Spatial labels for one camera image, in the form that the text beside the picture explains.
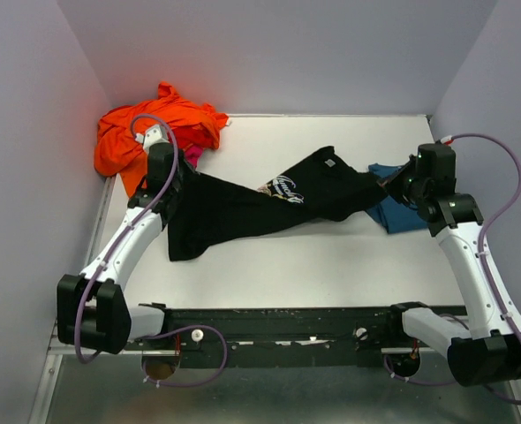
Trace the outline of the black printed t shirt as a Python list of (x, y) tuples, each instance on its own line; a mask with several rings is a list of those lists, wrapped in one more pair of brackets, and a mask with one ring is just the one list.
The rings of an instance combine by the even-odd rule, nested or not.
[(199, 173), (182, 187), (167, 226), (171, 261), (189, 261), (209, 247), (259, 237), (313, 220), (341, 222), (386, 197), (379, 179), (358, 172), (327, 146), (256, 190)]

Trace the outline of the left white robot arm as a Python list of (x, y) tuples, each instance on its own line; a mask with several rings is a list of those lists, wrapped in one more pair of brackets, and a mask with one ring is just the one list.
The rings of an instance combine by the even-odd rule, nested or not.
[(153, 145), (147, 175), (129, 199), (122, 223), (103, 250), (78, 275), (57, 284), (57, 338), (76, 351), (117, 354), (144, 338), (155, 349), (174, 336), (166, 309), (154, 303), (128, 306), (124, 290), (152, 242), (174, 217), (184, 185), (195, 175), (181, 150), (168, 142)]

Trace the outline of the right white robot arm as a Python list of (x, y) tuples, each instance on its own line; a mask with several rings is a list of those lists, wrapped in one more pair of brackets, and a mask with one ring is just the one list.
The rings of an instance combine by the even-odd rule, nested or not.
[(395, 304), (384, 335), (393, 345), (413, 338), (447, 361), (462, 386), (521, 379), (521, 314), (499, 276), (483, 235), (476, 200), (456, 191), (456, 154), (442, 142), (422, 144), (392, 176), (383, 179), (395, 201), (415, 207), (449, 261), (464, 301), (463, 328), (420, 302)]

